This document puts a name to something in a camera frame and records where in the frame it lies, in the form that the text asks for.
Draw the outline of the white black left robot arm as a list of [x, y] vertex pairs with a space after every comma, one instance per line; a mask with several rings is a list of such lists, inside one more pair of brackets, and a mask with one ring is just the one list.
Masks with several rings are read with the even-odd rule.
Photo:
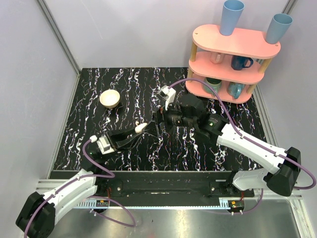
[[97, 163], [86, 151], [91, 143], [96, 143], [103, 155], [120, 150], [128, 150], [135, 146], [145, 131], [147, 123], [143, 123], [131, 130], [113, 133], [105, 136], [91, 136], [82, 146], [85, 158], [99, 169], [99, 173], [81, 169], [76, 175], [51, 191], [39, 194], [33, 192], [28, 196], [16, 225], [24, 233], [25, 238], [47, 238], [55, 225], [70, 210], [84, 199], [93, 195], [102, 196], [106, 193], [108, 179], [115, 178], [115, 174], [105, 166]]

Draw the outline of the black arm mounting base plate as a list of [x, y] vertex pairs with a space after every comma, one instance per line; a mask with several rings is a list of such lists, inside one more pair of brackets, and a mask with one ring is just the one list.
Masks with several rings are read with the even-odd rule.
[[252, 189], [240, 191], [229, 184], [232, 172], [117, 171], [114, 178], [98, 178], [96, 195], [189, 193], [214, 197], [252, 198]]

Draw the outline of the white earbud case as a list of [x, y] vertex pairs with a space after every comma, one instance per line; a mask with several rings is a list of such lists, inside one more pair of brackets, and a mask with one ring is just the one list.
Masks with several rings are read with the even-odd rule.
[[142, 124], [136, 126], [135, 127], [135, 132], [136, 133], [141, 133], [143, 131], [143, 129], [146, 128], [147, 125], [148, 125], [147, 123], [142, 123]]

